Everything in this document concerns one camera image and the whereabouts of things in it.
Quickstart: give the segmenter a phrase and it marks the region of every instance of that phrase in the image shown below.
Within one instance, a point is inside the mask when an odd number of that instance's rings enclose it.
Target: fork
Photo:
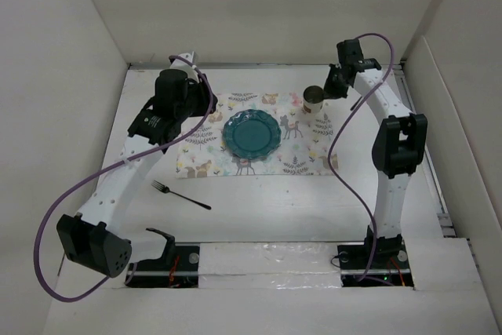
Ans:
[[[151,185],[156,188],[157,190],[159,190],[160,192],[163,192],[164,194],[174,194],[174,195],[177,195],[179,196],[180,198],[183,198],[183,199],[186,199],[188,200],[189,202],[192,202],[192,203],[195,203],[196,205],[198,206],[201,206],[202,208],[205,208],[207,210],[211,210],[211,207],[208,206],[207,204],[204,204],[204,203],[200,203],[200,202],[197,202],[196,200],[193,200],[193,199],[190,199],[190,198],[187,198],[186,196],[183,196],[182,194],[178,194],[177,192],[174,192],[174,191],[171,191],[170,188],[168,188],[167,186],[165,186],[164,184],[161,184],[160,182],[158,182],[157,180],[154,180]]]

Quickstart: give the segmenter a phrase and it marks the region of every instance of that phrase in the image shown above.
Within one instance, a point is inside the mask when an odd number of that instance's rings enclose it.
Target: white mug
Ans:
[[[324,104],[324,90],[320,86],[309,86],[304,90],[304,110],[307,113],[319,113]]]

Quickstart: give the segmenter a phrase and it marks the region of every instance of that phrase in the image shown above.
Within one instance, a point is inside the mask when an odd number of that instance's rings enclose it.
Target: plate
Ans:
[[[225,123],[223,140],[228,149],[240,158],[262,158],[280,145],[281,128],[265,111],[244,110]]]

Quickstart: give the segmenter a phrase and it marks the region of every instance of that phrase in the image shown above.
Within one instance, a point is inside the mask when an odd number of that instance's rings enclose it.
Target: patterned mat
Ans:
[[[253,174],[333,175],[327,159],[333,142],[331,120],[324,111],[316,115],[305,113],[298,93],[224,93],[216,96],[216,112],[197,132],[180,143],[176,162],[179,178]],[[225,122],[246,109],[266,111],[281,126],[281,145],[266,158],[238,158],[227,150],[223,142]],[[189,129],[190,125],[184,124],[182,133]],[[336,169],[338,161],[335,153],[332,163]]]

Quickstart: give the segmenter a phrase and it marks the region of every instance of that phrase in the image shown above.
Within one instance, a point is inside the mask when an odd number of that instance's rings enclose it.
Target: fork handle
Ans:
[[[180,198],[183,198],[183,199],[186,199],[188,200],[189,202],[192,202],[198,206],[201,206],[202,208],[205,208],[207,210],[211,210],[211,207],[208,206],[207,204],[204,204],[204,203],[200,203],[200,202],[197,202],[196,200],[194,199],[190,199],[190,198],[187,198],[186,196],[183,196],[182,194],[178,194],[177,192],[174,192],[174,191],[171,191],[171,194],[174,194],[174,195],[177,195],[179,196]]]

